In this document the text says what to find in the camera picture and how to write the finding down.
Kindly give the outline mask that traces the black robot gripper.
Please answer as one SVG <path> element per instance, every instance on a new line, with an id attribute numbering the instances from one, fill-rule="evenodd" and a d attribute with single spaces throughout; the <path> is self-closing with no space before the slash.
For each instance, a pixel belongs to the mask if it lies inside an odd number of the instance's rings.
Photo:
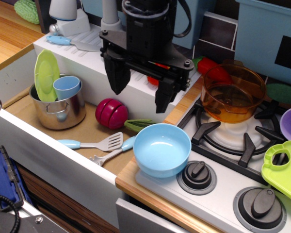
<path id="1" fill-rule="evenodd" d="M 174 12 L 155 15 L 126 14 L 127 29 L 101 31 L 101 56 L 112 91 L 119 95 L 136 70 L 158 80 L 156 113 L 165 113 L 180 90 L 187 88 L 193 63 L 173 46 Z"/>

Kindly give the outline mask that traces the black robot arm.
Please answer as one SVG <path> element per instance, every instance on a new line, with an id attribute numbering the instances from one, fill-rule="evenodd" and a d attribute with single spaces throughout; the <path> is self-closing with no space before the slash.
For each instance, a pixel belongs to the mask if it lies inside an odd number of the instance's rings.
<path id="1" fill-rule="evenodd" d="M 130 82 L 131 70 L 158 80 L 156 112 L 164 113 L 179 91 L 190 83 L 193 62 L 173 45 L 174 37 L 186 36 L 192 17 L 184 0 L 124 0 L 126 31 L 102 30 L 101 57 L 115 94 Z"/>

